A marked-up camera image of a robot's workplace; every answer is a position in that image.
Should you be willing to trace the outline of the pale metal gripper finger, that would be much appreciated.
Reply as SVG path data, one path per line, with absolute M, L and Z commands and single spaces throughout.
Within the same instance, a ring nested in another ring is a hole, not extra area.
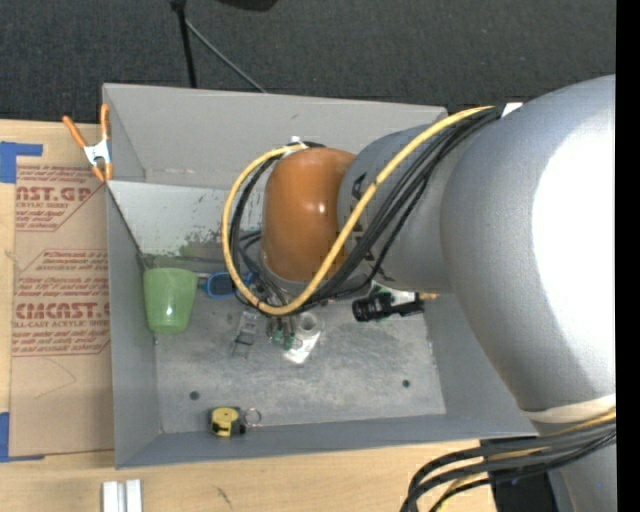
M 240 317 L 235 338 L 231 344 L 231 356 L 247 358 L 257 337 L 257 316 L 244 311 Z

